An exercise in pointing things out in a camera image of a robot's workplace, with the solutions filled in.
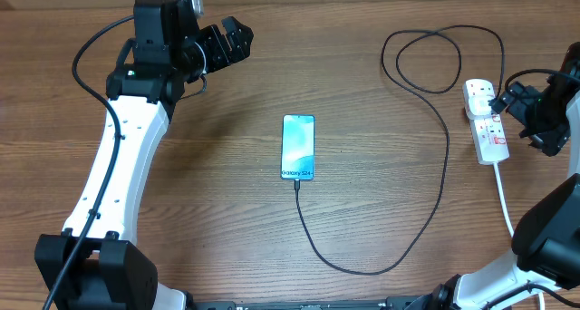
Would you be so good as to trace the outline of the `Samsung Galaxy smartphone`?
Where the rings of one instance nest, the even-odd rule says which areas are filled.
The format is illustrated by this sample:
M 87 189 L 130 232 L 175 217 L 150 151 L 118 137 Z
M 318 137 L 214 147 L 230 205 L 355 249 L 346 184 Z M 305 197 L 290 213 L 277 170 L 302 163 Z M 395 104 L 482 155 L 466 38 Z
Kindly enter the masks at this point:
M 283 117 L 281 170 L 282 179 L 314 178 L 315 117 L 287 114 Z

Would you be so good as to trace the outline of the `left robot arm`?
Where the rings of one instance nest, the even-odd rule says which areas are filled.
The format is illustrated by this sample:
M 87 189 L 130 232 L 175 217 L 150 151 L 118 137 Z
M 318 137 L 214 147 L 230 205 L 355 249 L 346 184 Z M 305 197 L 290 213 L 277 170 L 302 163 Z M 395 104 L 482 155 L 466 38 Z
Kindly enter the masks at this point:
M 202 15 L 202 0 L 135 0 L 135 35 L 99 96 L 106 119 L 89 178 L 62 231 L 41 235 L 34 250 L 46 307 L 194 307 L 189 292 L 159 281 L 138 249 L 137 223 L 150 165 L 186 85 L 250 55 L 249 27 L 232 16 L 200 27 Z

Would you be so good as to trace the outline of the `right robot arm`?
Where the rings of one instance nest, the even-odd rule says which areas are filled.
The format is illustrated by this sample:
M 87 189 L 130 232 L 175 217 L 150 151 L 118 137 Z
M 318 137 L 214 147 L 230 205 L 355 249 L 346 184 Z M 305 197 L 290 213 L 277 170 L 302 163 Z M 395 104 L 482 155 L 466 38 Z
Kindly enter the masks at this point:
M 566 180 L 520 219 L 507 253 L 477 272 L 454 276 L 408 308 L 508 309 L 540 293 L 577 306 L 557 292 L 579 285 L 579 45 L 571 44 L 560 70 L 547 76 L 542 92 L 510 76 L 497 97 L 484 92 L 483 82 L 467 81 L 466 113 L 473 135 L 488 146 L 504 140 L 491 127 L 502 112 L 523 125 L 520 137 L 549 157 L 569 143 Z

